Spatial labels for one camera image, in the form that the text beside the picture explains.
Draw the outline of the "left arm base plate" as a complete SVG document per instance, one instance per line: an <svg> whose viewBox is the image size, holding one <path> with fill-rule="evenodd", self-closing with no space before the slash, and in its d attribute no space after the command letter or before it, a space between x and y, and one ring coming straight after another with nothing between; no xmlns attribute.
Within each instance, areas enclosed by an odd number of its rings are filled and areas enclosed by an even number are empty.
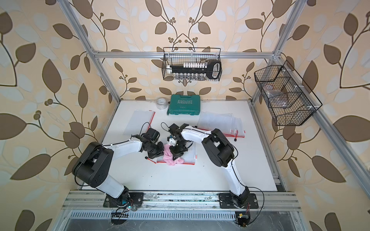
<svg viewBox="0 0 370 231"><path fill-rule="evenodd" d="M118 198L113 198L110 195L106 195L104 200L104 208L128 208L129 206L139 208L144 201L144 193L127 192L120 195Z"/></svg>

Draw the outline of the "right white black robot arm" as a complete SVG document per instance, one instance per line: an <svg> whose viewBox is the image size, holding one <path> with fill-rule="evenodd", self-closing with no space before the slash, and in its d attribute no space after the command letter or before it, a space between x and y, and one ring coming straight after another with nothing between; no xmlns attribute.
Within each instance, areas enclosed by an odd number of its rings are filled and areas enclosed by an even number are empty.
<svg viewBox="0 0 370 231"><path fill-rule="evenodd" d="M188 151L187 143L201 144L211 162L224 170L229 191L236 203L243 204L250 195L246 185L240 180L239 173L233 163L236 156L236 148L229 142L219 129L212 131L200 130L189 124L169 126L168 132L175 140L175 145L170 151L175 159L178 159Z"/></svg>

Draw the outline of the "stack of mesh document bags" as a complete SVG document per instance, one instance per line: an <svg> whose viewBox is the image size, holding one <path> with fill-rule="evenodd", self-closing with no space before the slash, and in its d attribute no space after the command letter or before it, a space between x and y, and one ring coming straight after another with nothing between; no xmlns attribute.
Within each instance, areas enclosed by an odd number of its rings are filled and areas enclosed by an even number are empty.
<svg viewBox="0 0 370 231"><path fill-rule="evenodd" d="M131 136L147 132L151 126L154 115L155 111L134 110L123 134Z"/></svg>

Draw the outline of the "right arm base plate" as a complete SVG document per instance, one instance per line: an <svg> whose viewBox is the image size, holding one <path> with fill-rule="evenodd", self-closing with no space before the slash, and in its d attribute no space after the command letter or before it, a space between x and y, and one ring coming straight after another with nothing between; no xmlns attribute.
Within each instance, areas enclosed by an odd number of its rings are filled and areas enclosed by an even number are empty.
<svg viewBox="0 0 370 231"><path fill-rule="evenodd" d="M249 193L247 196L236 196L231 192L219 193L219 205L221 209L258 209L259 204L255 193Z"/></svg>

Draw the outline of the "clear mesh document bag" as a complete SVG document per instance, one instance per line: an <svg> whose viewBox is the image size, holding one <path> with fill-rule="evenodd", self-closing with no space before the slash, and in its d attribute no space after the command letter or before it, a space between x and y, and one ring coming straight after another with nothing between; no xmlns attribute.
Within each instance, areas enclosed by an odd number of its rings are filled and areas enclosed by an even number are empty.
<svg viewBox="0 0 370 231"><path fill-rule="evenodd" d="M197 159L197 154L196 154L196 146L195 145L192 145L187 152L185 152L182 156L181 156L182 159L184 159L184 163L185 165L195 165L195 162L196 162L196 159ZM166 164L163 160L163 156L161 157L157 157L157 158L154 158L154 159L149 159L148 157L146 157L146 159L148 159L149 161L153 162L153 163L163 163L163 164Z"/></svg>
<svg viewBox="0 0 370 231"><path fill-rule="evenodd" d="M226 137L244 138L245 131L241 118L233 114L201 112L197 127L202 130L219 129Z"/></svg>

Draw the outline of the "pink microfiber cloth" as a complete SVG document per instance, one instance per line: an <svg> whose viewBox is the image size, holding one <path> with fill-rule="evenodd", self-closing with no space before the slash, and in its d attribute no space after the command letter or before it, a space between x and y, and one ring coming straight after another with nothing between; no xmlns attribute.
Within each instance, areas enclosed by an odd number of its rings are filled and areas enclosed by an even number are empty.
<svg viewBox="0 0 370 231"><path fill-rule="evenodd" d="M177 158L176 160L174 160L173 154L170 151L170 147L171 147L171 145L169 145L169 144L164 145L164 151L163 151L163 160L164 160L164 162L169 166L175 166L177 164L179 164L179 165L183 164L185 161L184 161L184 159L182 159L180 157Z"/></svg>

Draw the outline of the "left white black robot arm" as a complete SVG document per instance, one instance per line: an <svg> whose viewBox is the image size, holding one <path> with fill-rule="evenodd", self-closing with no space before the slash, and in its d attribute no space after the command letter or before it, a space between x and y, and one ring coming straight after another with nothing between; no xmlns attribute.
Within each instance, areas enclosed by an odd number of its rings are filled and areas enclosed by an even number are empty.
<svg viewBox="0 0 370 231"><path fill-rule="evenodd" d="M119 198L124 185L109 174L112 161L128 154L147 152L149 159L163 155L164 144L160 133L149 128L146 133L133 135L130 139L114 144L90 143L72 168L72 174L92 188Z"/></svg>

